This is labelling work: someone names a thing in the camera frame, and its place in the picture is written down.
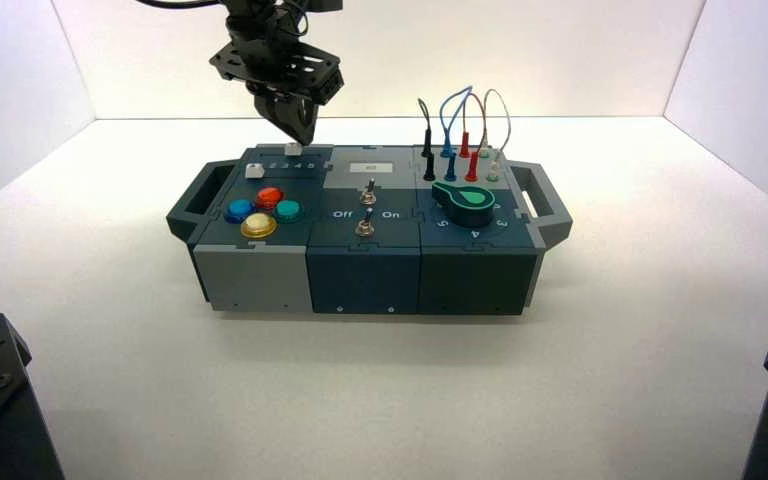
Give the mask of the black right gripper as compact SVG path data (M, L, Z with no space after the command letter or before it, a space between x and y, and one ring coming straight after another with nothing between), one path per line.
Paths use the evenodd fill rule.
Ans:
M301 40L300 13L230 15L230 42L210 59L220 77L248 82L284 96L254 96L259 115L289 138L310 145L318 105L343 87L340 58Z

